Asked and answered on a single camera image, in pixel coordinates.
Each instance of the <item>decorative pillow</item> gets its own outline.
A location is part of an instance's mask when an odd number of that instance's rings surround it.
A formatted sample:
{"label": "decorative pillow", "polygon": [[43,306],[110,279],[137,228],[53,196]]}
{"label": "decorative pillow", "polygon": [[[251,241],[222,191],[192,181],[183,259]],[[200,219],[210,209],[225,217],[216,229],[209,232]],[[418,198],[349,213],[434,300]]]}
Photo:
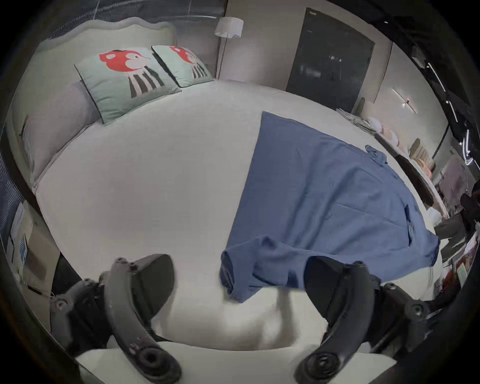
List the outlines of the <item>decorative pillow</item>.
{"label": "decorative pillow", "polygon": [[98,109],[81,81],[68,85],[28,116],[22,140],[34,191],[62,149],[99,118]]}
{"label": "decorative pillow", "polygon": [[212,81],[212,75],[208,69],[188,49],[168,45],[153,45],[152,49],[175,77],[180,87]]}
{"label": "decorative pillow", "polygon": [[105,124],[147,101],[180,92],[148,48],[114,49],[75,68]]}

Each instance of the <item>white fabric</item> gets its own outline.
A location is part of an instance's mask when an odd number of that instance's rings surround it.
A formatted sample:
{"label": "white fabric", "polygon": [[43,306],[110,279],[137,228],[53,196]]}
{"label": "white fabric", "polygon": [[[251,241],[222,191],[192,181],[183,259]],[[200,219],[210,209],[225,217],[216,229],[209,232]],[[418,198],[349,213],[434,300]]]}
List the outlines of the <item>white fabric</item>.
{"label": "white fabric", "polygon": [[382,133],[382,123],[380,123],[375,117],[367,117],[367,121],[377,133]]}
{"label": "white fabric", "polygon": [[[94,123],[38,185],[52,236],[81,277],[97,279],[121,256],[171,255],[175,290],[153,321],[170,340],[268,349],[322,339],[326,321],[305,292],[263,288],[238,304],[226,299],[218,278],[263,110],[359,148],[382,150],[372,136],[315,102],[258,85],[213,81],[147,103],[108,126]],[[386,155],[426,217],[405,173]],[[436,273],[423,268],[400,285],[419,298]]]}
{"label": "white fabric", "polygon": [[[180,364],[181,384],[295,384],[298,363],[317,346],[269,351],[220,351],[184,344],[158,343]],[[77,361],[105,384],[148,384],[119,348],[93,349]],[[331,384],[367,384],[395,364],[388,356],[356,353]]]}

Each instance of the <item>dark door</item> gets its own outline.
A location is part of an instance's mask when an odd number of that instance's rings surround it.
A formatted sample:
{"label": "dark door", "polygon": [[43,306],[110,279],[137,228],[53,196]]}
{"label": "dark door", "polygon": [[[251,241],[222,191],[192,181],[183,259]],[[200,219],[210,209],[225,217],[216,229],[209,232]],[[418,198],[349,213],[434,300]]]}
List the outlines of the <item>dark door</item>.
{"label": "dark door", "polygon": [[341,21],[307,8],[287,92],[351,112],[373,45]]}

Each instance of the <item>wall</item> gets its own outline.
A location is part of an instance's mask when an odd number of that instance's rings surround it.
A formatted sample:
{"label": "wall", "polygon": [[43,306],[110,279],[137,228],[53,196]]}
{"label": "wall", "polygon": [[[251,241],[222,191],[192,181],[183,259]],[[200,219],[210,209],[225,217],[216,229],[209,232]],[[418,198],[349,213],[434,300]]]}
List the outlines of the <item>wall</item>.
{"label": "wall", "polygon": [[285,90],[307,7],[344,22],[375,43],[360,90],[360,97],[373,101],[391,42],[359,17],[324,0],[229,0],[226,16],[238,17],[244,24],[241,38],[227,43],[220,78]]}
{"label": "wall", "polygon": [[[402,106],[392,91],[411,100],[418,114]],[[393,129],[400,141],[410,147],[419,138],[430,157],[442,139],[447,119],[432,88],[412,60],[396,45],[388,62],[385,78],[374,103],[365,102],[362,116],[377,118]]]}

